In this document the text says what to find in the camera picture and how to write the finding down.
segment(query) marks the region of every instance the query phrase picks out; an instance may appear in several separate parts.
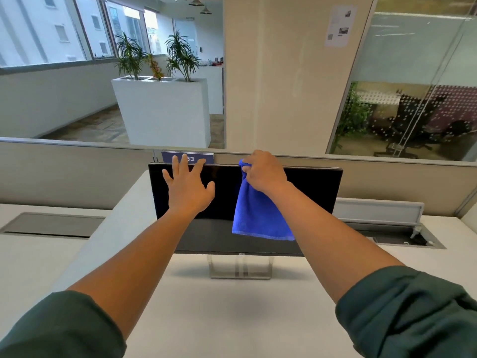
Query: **paper notice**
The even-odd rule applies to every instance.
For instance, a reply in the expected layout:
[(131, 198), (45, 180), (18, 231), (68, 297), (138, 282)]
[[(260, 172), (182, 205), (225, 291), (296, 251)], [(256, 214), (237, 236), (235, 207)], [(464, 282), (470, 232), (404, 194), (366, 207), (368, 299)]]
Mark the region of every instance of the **paper notice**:
[(326, 32), (325, 46), (344, 47), (348, 44), (357, 10), (358, 6), (333, 6), (328, 31)]

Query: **monitor base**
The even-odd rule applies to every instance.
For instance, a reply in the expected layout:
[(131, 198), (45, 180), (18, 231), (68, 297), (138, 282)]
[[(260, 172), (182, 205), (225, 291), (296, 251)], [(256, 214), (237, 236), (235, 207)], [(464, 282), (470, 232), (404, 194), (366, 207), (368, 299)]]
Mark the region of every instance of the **monitor base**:
[(273, 256), (207, 255), (212, 279), (270, 280)]

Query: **green shirt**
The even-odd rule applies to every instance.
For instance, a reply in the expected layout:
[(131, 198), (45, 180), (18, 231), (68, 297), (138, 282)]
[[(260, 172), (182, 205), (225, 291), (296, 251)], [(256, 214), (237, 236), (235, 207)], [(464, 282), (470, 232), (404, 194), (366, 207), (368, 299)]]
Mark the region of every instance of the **green shirt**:
[[(477, 357), (477, 302), (462, 286), (408, 267), (362, 279), (336, 316), (365, 357)], [(0, 342), (0, 358), (116, 358), (125, 350), (112, 319), (74, 291), (46, 297)]]

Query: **blue cloth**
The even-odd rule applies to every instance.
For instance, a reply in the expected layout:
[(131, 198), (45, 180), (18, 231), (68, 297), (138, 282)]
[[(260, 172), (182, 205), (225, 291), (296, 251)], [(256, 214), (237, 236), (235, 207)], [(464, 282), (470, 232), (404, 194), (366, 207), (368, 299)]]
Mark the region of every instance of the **blue cloth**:
[[(240, 168), (250, 166), (242, 160), (239, 165)], [(232, 233), (273, 240), (295, 240), (277, 206), (266, 194), (250, 186), (246, 178), (247, 174), (242, 171)]]

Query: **computer monitor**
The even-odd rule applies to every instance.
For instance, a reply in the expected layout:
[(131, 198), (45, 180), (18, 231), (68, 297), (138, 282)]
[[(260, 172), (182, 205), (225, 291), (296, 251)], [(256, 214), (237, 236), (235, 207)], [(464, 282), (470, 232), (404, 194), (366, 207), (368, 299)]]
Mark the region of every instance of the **computer monitor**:
[[(168, 210), (168, 187), (162, 176), (172, 166), (149, 164), (156, 215)], [(340, 168), (285, 167), (288, 180), (328, 212), (333, 212), (343, 170)], [(205, 165), (200, 174), (204, 185), (215, 182), (211, 204), (191, 222), (176, 248), (176, 253), (303, 256), (296, 241), (271, 240), (232, 234), (235, 204), (242, 183), (237, 165)]]

